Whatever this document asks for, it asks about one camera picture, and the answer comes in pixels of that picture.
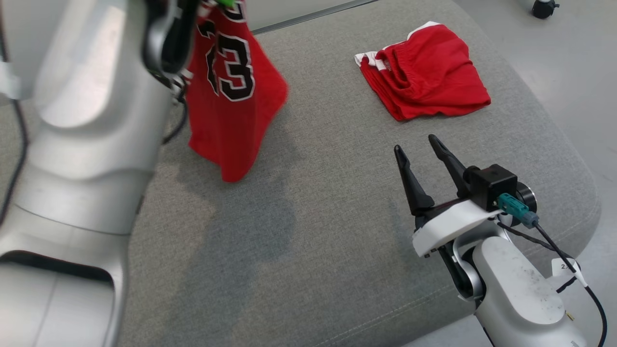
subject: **gray fabric surface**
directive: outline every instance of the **gray fabric surface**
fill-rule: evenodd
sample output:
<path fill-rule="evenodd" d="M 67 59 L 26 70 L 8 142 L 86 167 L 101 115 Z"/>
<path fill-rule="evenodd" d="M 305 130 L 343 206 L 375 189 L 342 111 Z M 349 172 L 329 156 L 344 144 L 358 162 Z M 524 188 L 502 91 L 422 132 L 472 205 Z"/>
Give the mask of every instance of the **gray fabric surface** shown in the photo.
<path fill-rule="evenodd" d="M 493 104 L 398 123 L 353 55 L 428 20 L 467 42 Z M 579 254 L 592 236 L 600 206 L 585 165 L 450 0 L 381 0 L 258 39 L 289 82 L 289 101 L 239 183 L 221 182 L 186 146 L 188 131 L 162 149 L 131 241 L 120 346 L 400 346 L 470 314 L 441 259 L 418 258 L 411 245 L 393 146 L 438 203 L 455 197 L 430 133 L 466 165 L 518 174 L 566 252 Z M 0 108 L 3 184 L 17 153 L 8 112 Z M 548 274 L 552 254 L 515 243 Z"/>

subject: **gray floor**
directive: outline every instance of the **gray floor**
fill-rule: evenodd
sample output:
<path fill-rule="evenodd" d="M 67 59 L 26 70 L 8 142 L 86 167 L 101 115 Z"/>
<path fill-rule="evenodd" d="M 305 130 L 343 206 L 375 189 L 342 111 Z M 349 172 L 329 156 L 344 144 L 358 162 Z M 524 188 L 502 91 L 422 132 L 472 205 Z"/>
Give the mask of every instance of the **gray floor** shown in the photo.
<path fill-rule="evenodd" d="M 602 219 L 578 260 L 584 267 L 585 279 L 607 312 L 606 346 L 615 346 L 617 301 L 611 294 L 617 288 L 617 2 L 561 0 L 561 8 L 548 20 L 537 20 L 528 14 L 532 0 L 456 2 L 499 47 L 594 173 L 603 200 Z M 589 345 L 596 346 L 600 317 L 593 302 L 579 285 L 562 295 L 575 324 L 583 330 Z M 475 318 L 468 317 L 407 347 L 453 343 L 491 345 Z"/>

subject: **basketball jersey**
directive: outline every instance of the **basketball jersey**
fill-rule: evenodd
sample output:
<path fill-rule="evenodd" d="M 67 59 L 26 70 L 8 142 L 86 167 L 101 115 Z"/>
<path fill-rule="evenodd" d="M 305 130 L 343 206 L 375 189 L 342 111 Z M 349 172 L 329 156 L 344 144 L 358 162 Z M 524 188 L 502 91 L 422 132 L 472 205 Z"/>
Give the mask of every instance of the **basketball jersey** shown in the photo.
<path fill-rule="evenodd" d="M 203 2 L 185 76 L 189 146 L 236 182 L 251 169 L 266 129 L 287 98 L 287 84 L 233 8 Z"/>

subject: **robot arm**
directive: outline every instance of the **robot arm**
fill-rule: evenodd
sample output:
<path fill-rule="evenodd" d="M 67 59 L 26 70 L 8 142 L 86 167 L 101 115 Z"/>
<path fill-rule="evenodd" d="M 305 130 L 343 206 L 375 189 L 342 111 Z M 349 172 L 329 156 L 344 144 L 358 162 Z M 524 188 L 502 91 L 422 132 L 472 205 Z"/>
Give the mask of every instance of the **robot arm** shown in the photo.
<path fill-rule="evenodd" d="M 0 345 L 115 346 L 130 233 L 172 105 L 161 82 L 188 57 L 198 4 L 68 3 L 0 228 Z"/>
<path fill-rule="evenodd" d="M 586 347 L 556 291 L 497 225 L 520 223 L 497 207 L 497 198 L 516 196 L 535 212 L 531 190 L 499 165 L 465 169 L 436 136 L 429 141 L 448 168 L 458 199 L 433 206 L 400 146 L 394 148 L 416 217 L 418 255 L 439 252 L 459 297 L 476 303 L 475 316 L 495 347 Z"/>

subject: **number 23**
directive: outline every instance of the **number 23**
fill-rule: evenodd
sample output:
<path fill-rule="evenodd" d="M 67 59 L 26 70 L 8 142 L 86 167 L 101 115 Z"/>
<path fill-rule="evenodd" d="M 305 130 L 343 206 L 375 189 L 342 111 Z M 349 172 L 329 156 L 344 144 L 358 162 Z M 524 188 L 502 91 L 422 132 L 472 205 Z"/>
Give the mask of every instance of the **number 23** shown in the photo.
<path fill-rule="evenodd" d="M 255 90 L 255 78 L 248 41 L 223 33 L 217 35 L 214 23 L 210 20 L 206 20 L 199 26 L 199 33 L 208 38 L 215 38 L 214 44 L 205 55 L 208 66 L 207 77 L 214 93 L 216 95 L 222 93 L 230 101 L 242 101 L 251 98 Z M 225 59 L 228 54 L 232 54 L 235 60 L 225 61 L 227 77 L 240 79 L 239 86 L 235 86 L 230 79 L 217 76 L 214 71 L 213 67 L 217 57 L 222 56 Z"/>

